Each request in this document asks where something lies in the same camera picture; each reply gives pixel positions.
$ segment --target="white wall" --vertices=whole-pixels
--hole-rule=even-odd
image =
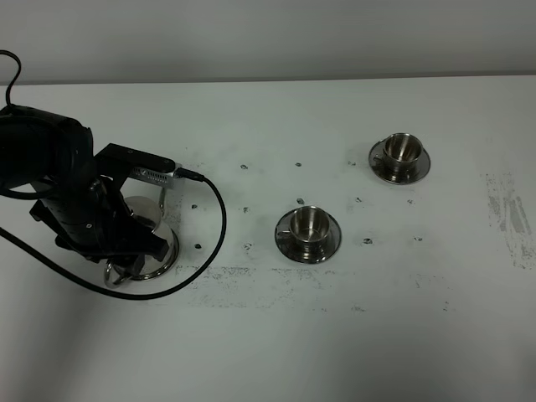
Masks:
[[[21,81],[166,81],[536,70],[523,0],[3,0]],[[0,62],[0,82],[13,71]]]

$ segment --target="white table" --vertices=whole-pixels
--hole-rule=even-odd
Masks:
[[[229,230],[201,278],[150,302],[89,293],[0,241],[0,400],[536,399],[536,77],[24,86],[12,98],[90,126],[95,151],[115,142],[199,170]],[[430,153],[420,183],[369,170],[371,146],[397,131]],[[134,193],[158,191],[130,181]],[[324,264],[276,249],[297,198],[342,226]],[[170,287],[214,247],[208,187],[186,183],[171,204],[177,269],[125,291]],[[31,202],[0,205],[2,227],[101,283]]]

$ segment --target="cable connector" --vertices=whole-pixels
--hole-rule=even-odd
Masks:
[[[194,172],[193,170],[187,170],[183,167],[180,167],[177,169],[173,176],[176,178],[189,178],[190,180],[194,180],[196,182],[204,182],[204,176],[201,173]]]

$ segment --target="metal cup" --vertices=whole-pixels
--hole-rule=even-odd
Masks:
[[[384,165],[394,173],[406,173],[412,170],[424,148],[419,138],[398,132],[384,141]]]
[[[289,231],[296,245],[311,251],[326,242],[329,233],[329,218],[322,209],[306,206],[292,213]]]

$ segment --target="cup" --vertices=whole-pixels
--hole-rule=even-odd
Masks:
[[[298,208],[292,213],[289,231],[298,246],[315,250],[325,243],[329,234],[328,215],[318,207]]]
[[[384,165],[394,173],[406,173],[415,167],[423,152],[419,138],[398,132],[385,139]]]

